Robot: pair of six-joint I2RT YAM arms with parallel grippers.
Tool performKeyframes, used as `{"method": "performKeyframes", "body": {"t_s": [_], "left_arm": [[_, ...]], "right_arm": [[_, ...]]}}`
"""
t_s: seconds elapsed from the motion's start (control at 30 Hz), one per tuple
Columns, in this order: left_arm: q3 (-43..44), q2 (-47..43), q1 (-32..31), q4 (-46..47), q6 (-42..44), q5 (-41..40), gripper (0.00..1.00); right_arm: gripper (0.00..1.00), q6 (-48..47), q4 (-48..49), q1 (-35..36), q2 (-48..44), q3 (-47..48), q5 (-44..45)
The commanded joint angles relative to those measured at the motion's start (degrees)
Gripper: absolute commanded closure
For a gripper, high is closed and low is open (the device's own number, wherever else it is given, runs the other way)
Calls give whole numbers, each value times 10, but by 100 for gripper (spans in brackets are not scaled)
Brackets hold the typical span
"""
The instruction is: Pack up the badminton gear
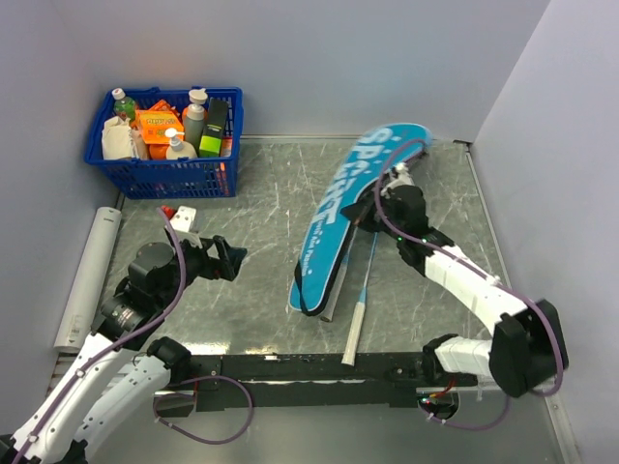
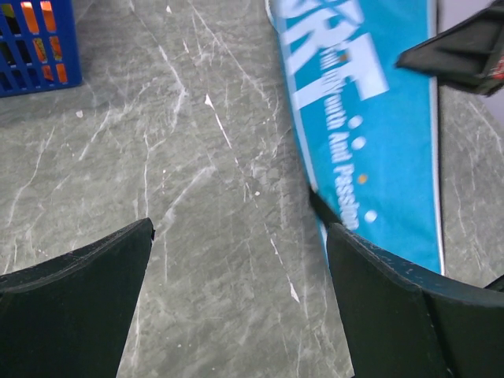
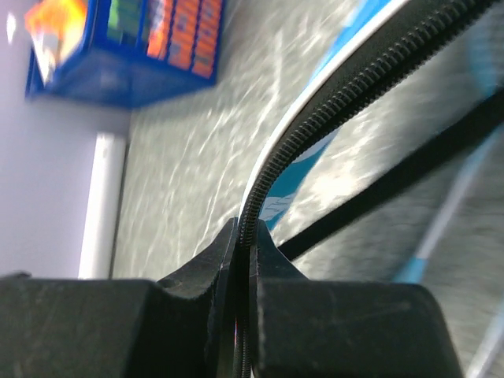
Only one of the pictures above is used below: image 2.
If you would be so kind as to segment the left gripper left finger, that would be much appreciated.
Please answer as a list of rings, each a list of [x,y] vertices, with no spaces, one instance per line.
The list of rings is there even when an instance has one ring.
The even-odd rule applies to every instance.
[[[154,241],[149,218],[1,277],[3,377],[115,377]]]

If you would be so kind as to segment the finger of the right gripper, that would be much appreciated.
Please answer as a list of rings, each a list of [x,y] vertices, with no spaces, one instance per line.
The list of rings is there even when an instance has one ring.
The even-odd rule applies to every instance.
[[[435,76],[439,83],[476,95],[503,88],[503,4],[488,7],[408,50],[398,68]]]

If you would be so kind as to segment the blue SPORT racket cover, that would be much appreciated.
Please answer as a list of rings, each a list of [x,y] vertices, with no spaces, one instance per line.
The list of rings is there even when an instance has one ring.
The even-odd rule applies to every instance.
[[[438,84],[398,67],[434,1],[268,1],[311,190],[351,231],[444,273]]]

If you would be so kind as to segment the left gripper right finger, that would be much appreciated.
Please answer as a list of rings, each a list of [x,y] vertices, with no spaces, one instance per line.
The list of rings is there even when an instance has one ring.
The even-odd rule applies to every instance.
[[[452,280],[333,224],[328,264],[356,377],[501,377],[503,279]]]

